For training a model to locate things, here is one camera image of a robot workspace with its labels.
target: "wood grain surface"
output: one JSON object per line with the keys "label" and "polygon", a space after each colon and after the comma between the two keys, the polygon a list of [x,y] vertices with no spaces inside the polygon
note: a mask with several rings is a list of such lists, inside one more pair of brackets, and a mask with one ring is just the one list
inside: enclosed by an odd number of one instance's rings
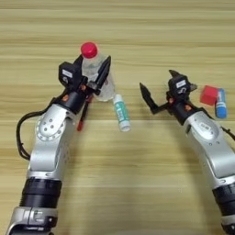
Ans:
{"label": "wood grain surface", "polygon": [[[205,84],[223,87],[229,117],[221,123],[235,129],[234,37],[234,0],[1,0],[0,233],[28,167],[17,153],[17,121],[61,92],[58,65],[91,40],[112,56],[132,130],[119,132],[112,103],[91,105],[84,131],[73,136],[55,234],[223,234],[184,133],[168,113],[151,115],[139,82],[163,103],[168,70],[178,70],[198,84],[192,100],[199,106]],[[29,151],[35,121],[23,128]]]}

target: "red block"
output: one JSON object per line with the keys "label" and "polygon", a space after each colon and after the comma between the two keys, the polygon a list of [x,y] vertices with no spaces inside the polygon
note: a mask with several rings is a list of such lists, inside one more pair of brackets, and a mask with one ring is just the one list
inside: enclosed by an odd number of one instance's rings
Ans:
{"label": "red block", "polygon": [[218,89],[216,87],[206,85],[202,92],[200,101],[201,103],[214,106],[217,102],[217,97],[218,97]]}

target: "blue bottle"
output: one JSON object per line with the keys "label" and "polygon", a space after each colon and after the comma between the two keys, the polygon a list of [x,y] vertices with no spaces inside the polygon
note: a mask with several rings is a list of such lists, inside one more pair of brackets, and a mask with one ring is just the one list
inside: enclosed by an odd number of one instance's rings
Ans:
{"label": "blue bottle", "polygon": [[222,88],[218,89],[218,99],[216,103],[216,115],[217,118],[226,118],[227,117],[227,107],[225,100],[225,91]]}

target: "plastic bottle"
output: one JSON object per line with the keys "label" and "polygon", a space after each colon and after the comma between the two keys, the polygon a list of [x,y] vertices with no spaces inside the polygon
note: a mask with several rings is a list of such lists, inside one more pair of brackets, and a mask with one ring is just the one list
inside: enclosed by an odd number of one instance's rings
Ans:
{"label": "plastic bottle", "polygon": [[226,118],[227,117],[227,108],[226,108],[226,100],[225,100],[225,91],[224,89],[218,89],[218,99],[216,103],[216,114],[218,118]]}
{"label": "plastic bottle", "polygon": [[[106,56],[98,52],[96,45],[93,42],[86,42],[81,47],[82,55],[84,56],[82,71],[83,75],[88,77],[88,81],[95,81],[98,75],[98,70],[106,59]],[[99,101],[108,101],[115,96],[115,86],[112,75],[109,73],[104,85],[101,88],[100,95],[95,95]]]}
{"label": "plastic bottle", "polygon": [[118,124],[121,131],[129,131],[129,114],[128,110],[124,104],[123,98],[121,95],[115,95],[114,97],[114,107],[117,114]]}

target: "small tube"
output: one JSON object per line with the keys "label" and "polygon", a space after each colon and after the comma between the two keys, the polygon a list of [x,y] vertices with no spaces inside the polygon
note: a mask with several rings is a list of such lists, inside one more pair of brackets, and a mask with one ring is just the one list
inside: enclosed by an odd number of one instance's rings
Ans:
{"label": "small tube", "polygon": [[218,99],[216,103],[216,115],[217,118],[226,118],[228,114],[228,110],[226,107],[225,100],[225,91],[222,88],[218,89]]}
{"label": "small tube", "polygon": [[129,131],[130,130],[129,114],[122,96],[115,95],[113,101],[120,130],[124,132]]}

